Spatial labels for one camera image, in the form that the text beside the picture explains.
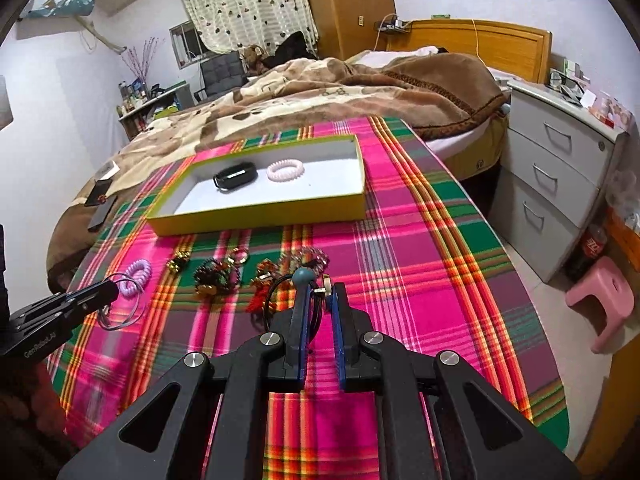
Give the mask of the black wristband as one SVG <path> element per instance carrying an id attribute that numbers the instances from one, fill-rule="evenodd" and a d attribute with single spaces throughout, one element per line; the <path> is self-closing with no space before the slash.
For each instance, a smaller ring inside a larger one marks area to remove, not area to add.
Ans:
<path id="1" fill-rule="evenodd" d="M 213 176 L 216 188 L 220 192 L 230 193 L 253 183 L 258 177 L 256 166 L 252 162 L 240 162 Z"/>

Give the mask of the black remote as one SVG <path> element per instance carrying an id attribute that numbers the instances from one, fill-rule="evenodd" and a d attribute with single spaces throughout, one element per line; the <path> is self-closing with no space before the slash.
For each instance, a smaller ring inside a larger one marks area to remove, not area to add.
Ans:
<path id="1" fill-rule="evenodd" d="M 96 208 L 96 212 L 94 213 L 88 224 L 89 232 L 96 233 L 99 232 L 100 229 L 102 229 L 102 226 L 104 225 L 108 215 L 115 205 L 116 200 L 117 196 L 112 195 L 110 197 L 107 197 L 102 203 L 100 203 L 100 206 Z"/>

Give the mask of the black phone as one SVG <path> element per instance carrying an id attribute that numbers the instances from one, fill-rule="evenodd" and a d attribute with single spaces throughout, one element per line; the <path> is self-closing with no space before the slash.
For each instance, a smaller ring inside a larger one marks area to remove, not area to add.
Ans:
<path id="1" fill-rule="evenodd" d="M 106 202 L 106 194 L 111 187 L 112 179 L 101 179 L 94 182 L 93 188 L 90 191 L 86 201 L 86 207 L 95 207 Z"/>

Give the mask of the pink green plaid cloth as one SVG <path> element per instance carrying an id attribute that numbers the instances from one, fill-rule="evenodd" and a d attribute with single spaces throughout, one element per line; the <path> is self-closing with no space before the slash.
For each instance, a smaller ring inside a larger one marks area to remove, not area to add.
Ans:
<path id="1" fill-rule="evenodd" d="M 362 220 L 158 236 L 158 194 L 201 160 L 356 136 Z M 167 261 L 191 253 L 179 274 Z M 398 119 L 366 117 L 253 139 L 155 170 L 73 280 L 114 281 L 50 359 L 80 452 L 64 479 L 574 479 L 546 334 L 494 231 Z M 377 387 L 341 387 L 335 283 L 367 312 Z M 311 287 L 301 392 L 270 392 L 265 333 Z"/>

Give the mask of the white paper card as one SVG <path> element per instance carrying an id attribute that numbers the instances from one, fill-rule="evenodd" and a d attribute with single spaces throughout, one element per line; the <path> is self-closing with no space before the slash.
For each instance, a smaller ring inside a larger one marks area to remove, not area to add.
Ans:
<path id="1" fill-rule="evenodd" d="M 114 160 L 109 160 L 96 172 L 96 175 L 94 176 L 94 180 L 96 181 L 110 180 L 112 177 L 114 177 L 115 174 L 118 174 L 118 173 L 119 173 L 119 166 L 116 164 L 116 162 L 114 162 Z"/>

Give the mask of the white shelf desk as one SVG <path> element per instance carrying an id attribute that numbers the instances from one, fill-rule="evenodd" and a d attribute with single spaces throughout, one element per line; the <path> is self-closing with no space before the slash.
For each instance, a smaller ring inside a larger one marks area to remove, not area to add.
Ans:
<path id="1" fill-rule="evenodd" d="M 194 105 L 190 84 L 181 81 L 155 98 L 146 100 L 128 110 L 119 118 L 129 141 L 142 133 L 154 120 L 181 112 Z"/>

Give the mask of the yellow shallow cardboard box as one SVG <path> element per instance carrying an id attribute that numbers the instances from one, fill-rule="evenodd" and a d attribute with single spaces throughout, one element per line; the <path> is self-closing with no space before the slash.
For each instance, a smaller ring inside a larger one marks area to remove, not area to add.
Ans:
<path id="1" fill-rule="evenodd" d="M 219 171 L 252 162 L 257 179 L 224 193 Z M 158 236 L 362 220 L 366 170 L 356 136 L 324 136 L 194 162 L 146 216 Z"/>

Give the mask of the purple flower branches vase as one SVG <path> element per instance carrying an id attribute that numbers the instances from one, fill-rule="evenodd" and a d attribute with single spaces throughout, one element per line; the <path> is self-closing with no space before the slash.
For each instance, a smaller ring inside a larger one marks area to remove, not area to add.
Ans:
<path id="1" fill-rule="evenodd" d="M 149 92 L 149 71 L 157 49 L 162 44 L 162 40 L 152 36 L 143 41 L 142 47 L 138 50 L 136 47 L 126 48 L 120 54 L 122 62 L 128 67 L 134 78 L 142 83 L 145 92 Z"/>

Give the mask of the pink plastic stool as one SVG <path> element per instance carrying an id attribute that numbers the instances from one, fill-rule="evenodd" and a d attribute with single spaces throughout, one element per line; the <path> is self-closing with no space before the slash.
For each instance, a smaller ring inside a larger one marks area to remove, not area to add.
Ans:
<path id="1" fill-rule="evenodd" d="M 587 273 L 565 293 L 565 302 L 574 307 L 587 297 L 596 298 L 605 313 L 605 326 L 591 346 L 602 353 L 634 312 L 634 292 L 625 275 L 610 257 L 601 257 Z"/>

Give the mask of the black office chair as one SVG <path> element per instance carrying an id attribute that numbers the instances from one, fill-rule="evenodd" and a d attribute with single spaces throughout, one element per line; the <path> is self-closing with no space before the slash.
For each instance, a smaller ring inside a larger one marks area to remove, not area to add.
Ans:
<path id="1" fill-rule="evenodd" d="M 218 99 L 248 83 L 242 58 L 238 51 L 216 54 L 201 62 L 203 87 L 194 92 L 196 102 Z"/>

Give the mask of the red cola bottle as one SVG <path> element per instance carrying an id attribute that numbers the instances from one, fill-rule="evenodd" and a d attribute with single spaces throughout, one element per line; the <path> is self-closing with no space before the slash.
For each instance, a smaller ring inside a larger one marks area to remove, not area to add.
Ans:
<path id="1" fill-rule="evenodd" d="M 579 280 L 603 252 L 608 236 L 603 226 L 590 224 L 579 245 L 579 260 L 575 269 L 575 280 Z"/>

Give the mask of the brown patterned blanket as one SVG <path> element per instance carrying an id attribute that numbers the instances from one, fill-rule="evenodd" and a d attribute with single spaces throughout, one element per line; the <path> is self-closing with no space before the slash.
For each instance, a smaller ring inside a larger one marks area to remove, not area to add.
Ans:
<path id="1" fill-rule="evenodd" d="M 122 205 L 155 170 L 227 143 L 360 116 L 402 119 L 424 141 L 467 133 L 494 117 L 506 94 L 463 53 L 395 58 L 381 68 L 298 58 L 221 98 L 157 119 L 111 160 L 108 189 Z"/>

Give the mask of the white drawer nightstand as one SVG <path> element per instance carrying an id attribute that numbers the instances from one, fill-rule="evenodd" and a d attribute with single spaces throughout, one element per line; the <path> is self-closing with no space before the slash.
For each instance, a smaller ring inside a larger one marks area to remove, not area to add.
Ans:
<path id="1" fill-rule="evenodd" d="M 488 221 L 547 283 L 601 205 L 629 133 L 542 84 L 508 86 L 509 127 Z"/>

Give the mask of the brown teddy bear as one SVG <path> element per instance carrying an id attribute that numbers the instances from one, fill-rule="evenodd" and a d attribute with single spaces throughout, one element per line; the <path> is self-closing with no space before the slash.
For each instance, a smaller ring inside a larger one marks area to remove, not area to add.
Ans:
<path id="1" fill-rule="evenodd" d="M 264 51 L 258 44 L 250 44 L 242 49 L 241 56 L 248 70 L 257 70 L 262 66 Z"/>

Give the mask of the orange storage basket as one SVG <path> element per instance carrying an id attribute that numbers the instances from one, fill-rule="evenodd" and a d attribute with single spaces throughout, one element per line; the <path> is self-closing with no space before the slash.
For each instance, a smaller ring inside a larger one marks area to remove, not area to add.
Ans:
<path id="1" fill-rule="evenodd" d="M 608 235 L 614 240 L 617 246 L 622 250 L 627 260 L 634 268 L 639 271 L 640 266 L 640 237 L 628 226 L 625 226 L 623 220 L 616 214 L 612 207 L 606 208 L 605 229 Z"/>

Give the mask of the patterned window curtain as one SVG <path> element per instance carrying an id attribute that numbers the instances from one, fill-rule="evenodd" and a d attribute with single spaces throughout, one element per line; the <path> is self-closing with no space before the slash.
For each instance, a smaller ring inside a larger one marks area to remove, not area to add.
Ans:
<path id="1" fill-rule="evenodd" d="M 308 51 L 317 51 L 319 34 L 309 0 L 181 1 L 205 47 L 215 53 L 258 44 L 273 54 L 296 32 L 303 34 Z"/>

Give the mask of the wooden headboard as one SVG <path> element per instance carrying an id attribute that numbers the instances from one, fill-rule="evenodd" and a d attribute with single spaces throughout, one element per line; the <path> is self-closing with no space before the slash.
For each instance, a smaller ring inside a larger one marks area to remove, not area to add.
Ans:
<path id="1" fill-rule="evenodd" d="M 472 18 L 417 20 L 404 32 L 386 32 L 389 51 L 434 46 L 478 56 L 487 66 L 540 84 L 550 68 L 552 33 L 546 30 Z"/>

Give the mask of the wooden wardrobe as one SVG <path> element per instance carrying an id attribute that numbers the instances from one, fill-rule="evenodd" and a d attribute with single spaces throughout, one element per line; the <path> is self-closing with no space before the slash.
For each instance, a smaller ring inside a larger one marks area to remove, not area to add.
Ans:
<path id="1" fill-rule="evenodd" d="M 383 18 L 395 12 L 394 0 L 309 0 L 322 58 L 347 60 L 363 50 L 383 50 L 386 39 L 378 32 Z"/>

